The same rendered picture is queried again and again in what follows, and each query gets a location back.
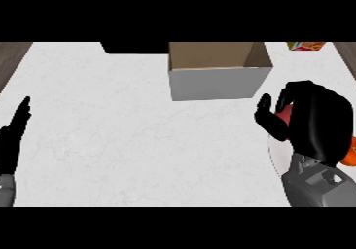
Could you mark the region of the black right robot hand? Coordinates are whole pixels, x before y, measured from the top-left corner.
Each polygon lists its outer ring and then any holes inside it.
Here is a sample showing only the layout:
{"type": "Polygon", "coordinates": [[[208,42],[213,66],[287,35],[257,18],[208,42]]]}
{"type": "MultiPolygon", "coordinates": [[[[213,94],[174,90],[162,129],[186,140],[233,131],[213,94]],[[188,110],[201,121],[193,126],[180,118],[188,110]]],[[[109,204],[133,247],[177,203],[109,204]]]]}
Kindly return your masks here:
{"type": "Polygon", "coordinates": [[[289,121],[270,112],[272,97],[263,94],[254,120],[269,134],[289,139],[297,154],[335,167],[344,159],[353,136],[353,108],[349,100],[312,81],[288,82],[279,92],[276,111],[291,104],[289,121]]]}

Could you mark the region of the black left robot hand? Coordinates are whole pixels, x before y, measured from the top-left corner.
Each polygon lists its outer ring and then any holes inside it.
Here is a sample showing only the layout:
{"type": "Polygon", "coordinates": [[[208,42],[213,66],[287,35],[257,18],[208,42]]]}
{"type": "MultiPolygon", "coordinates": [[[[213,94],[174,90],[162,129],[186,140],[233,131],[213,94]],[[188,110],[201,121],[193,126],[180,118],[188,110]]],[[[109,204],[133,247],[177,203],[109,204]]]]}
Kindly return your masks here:
{"type": "Polygon", "coordinates": [[[10,124],[0,128],[0,176],[4,174],[13,175],[16,172],[29,117],[29,97],[26,96],[16,109],[10,124]]]}

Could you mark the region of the red bell pepper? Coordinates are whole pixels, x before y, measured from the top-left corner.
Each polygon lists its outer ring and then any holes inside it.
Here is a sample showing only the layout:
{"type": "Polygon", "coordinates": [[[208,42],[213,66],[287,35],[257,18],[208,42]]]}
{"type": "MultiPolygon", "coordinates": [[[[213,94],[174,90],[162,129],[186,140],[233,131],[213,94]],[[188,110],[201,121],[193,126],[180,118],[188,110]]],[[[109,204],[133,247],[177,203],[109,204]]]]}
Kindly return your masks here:
{"type": "Polygon", "coordinates": [[[282,111],[276,112],[276,116],[284,120],[287,124],[289,124],[291,109],[292,109],[292,105],[288,104],[284,106],[282,111]]]}

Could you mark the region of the orange bell pepper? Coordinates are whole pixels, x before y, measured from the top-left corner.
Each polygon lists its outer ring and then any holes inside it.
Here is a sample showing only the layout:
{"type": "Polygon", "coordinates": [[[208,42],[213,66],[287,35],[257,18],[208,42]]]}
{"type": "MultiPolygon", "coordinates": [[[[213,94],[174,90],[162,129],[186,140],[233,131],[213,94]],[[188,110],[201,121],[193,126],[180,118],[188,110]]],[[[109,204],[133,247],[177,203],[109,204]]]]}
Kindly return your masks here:
{"type": "Polygon", "coordinates": [[[352,138],[352,144],[347,151],[347,155],[340,163],[347,166],[356,166],[356,137],[352,138]]]}

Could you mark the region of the colourful printed box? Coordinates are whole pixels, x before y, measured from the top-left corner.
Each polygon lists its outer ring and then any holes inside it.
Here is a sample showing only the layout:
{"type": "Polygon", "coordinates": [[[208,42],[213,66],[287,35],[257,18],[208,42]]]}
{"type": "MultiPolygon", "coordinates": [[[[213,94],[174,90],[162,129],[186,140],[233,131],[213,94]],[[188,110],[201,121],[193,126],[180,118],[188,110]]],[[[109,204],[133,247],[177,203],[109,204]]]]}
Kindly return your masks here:
{"type": "Polygon", "coordinates": [[[288,42],[287,46],[291,51],[318,51],[325,42],[288,42]]]}

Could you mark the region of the open cardboard box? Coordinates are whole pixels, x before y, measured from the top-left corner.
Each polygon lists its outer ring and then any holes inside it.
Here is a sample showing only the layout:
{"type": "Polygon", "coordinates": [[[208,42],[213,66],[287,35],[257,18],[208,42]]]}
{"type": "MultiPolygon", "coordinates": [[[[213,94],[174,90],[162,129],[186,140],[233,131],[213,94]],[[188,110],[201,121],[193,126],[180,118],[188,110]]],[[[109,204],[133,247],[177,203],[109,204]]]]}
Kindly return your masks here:
{"type": "Polygon", "coordinates": [[[173,101],[251,98],[272,69],[263,42],[171,42],[173,101]]]}

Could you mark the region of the black appliance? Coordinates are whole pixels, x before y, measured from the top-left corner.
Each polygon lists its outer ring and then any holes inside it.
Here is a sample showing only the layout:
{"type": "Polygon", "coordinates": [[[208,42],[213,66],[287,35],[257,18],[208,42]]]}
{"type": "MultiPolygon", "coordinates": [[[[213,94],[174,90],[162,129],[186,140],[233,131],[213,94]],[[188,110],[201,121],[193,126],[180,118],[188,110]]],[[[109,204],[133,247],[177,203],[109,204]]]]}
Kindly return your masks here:
{"type": "Polygon", "coordinates": [[[170,51],[167,42],[102,42],[108,54],[164,54],[170,51]]]}

